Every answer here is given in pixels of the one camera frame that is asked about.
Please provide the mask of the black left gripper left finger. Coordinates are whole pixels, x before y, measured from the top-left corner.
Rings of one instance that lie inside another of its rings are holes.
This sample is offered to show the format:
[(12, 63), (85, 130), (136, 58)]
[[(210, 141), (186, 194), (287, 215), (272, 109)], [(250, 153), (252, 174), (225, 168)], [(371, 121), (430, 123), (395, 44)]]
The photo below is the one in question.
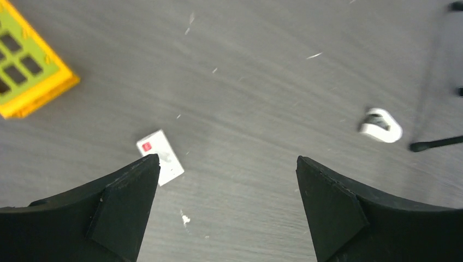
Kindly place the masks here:
[(1, 208), (1, 261), (136, 261), (159, 173), (150, 154), (26, 207)]

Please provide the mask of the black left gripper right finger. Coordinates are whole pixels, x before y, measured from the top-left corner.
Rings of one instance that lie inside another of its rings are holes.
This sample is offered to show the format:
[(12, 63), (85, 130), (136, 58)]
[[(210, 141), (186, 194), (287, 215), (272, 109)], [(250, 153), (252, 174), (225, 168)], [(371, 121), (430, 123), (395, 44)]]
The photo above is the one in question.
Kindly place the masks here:
[(462, 210), (408, 200), (309, 157), (296, 176), (318, 261), (462, 261)]

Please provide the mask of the white staple box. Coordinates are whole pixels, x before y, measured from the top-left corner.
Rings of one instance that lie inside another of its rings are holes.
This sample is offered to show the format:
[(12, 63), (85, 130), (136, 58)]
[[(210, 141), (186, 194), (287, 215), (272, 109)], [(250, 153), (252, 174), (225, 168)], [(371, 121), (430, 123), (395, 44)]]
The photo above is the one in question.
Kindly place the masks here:
[(136, 147), (143, 157), (148, 154), (159, 156), (161, 167), (159, 186), (167, 184), (185, 172), (162, 129), (137, 141)]

